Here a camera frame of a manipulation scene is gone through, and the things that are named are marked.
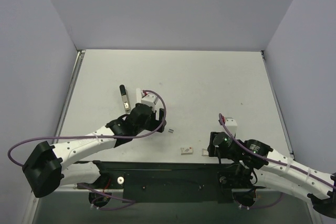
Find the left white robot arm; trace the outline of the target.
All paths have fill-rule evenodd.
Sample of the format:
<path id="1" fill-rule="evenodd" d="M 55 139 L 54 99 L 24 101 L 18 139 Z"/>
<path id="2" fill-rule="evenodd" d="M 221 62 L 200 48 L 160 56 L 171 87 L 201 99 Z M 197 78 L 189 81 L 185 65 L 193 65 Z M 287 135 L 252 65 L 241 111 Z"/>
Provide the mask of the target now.
<path id="1" fill-rule="evenodd" d="M 110 121 L 98 130 L 74 138 L 67 137 L 63 143 L 50 145 L 39 143 L 23 165 L 23 173 L 37 198 L 54 192 L 60 185 L 74 182 L 73 172 L 79 161 L 94 153 L 119 147 L 134 139 L 163 132 L 166 125 L 166 107 L 159 110 L 138 103 L 127 115 Z"/>

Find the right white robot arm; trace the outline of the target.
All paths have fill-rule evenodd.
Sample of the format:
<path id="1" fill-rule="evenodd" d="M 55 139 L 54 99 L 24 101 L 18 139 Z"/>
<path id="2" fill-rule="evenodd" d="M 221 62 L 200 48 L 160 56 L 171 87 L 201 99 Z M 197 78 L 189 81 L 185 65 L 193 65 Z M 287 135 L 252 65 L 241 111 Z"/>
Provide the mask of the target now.
<path id="1" fill-rule="evenodd" d="M 335 174 L 300 164 L 258 140 L 242 142 L 226 132 L 211 132 L 207 151 L 210 157 L 233 162 L 237 185 L 291 194 L 310 202 L 319 214 L 335 218 Z"/>

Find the staple box with red label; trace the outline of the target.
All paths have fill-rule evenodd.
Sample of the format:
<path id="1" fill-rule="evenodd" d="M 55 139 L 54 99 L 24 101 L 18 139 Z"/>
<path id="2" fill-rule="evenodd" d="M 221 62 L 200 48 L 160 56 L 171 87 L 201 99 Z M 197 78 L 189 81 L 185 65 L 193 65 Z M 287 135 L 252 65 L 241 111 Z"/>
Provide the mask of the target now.
<path id="1" fill-rule="evenodd" d="M 184 146 L 180 148 L 181 155 L 191 155 L 194 153 L 193 148 L 191 146 Z"/>

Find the white stapler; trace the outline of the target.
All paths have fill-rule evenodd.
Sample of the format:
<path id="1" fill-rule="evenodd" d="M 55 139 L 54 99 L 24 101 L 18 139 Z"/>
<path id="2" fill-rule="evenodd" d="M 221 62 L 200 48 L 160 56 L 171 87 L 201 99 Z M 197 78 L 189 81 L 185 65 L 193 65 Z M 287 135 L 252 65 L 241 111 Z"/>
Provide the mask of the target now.
<path id="1" fill-rule="evenodd" d="M 136 103 L 141 103 L 142 90 L 140 88 L 136 88 L 135 95 L 136 95 Z"/>

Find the small metal stapler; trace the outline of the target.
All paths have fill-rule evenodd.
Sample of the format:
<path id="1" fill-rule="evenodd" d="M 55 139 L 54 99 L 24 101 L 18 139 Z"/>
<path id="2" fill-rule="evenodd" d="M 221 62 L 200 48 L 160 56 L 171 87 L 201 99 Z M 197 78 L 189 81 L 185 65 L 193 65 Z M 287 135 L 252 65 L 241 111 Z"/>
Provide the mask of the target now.
<path id="1" fill-rule="evenodd" d="M 131 110 L 131 107 L 130 107 L 130 101 L 129 101 L 127 90 L 123 84 L 119 86 L 119 90 L 120 90 L 124 110 L 126 112 L 129 112 Z"/>

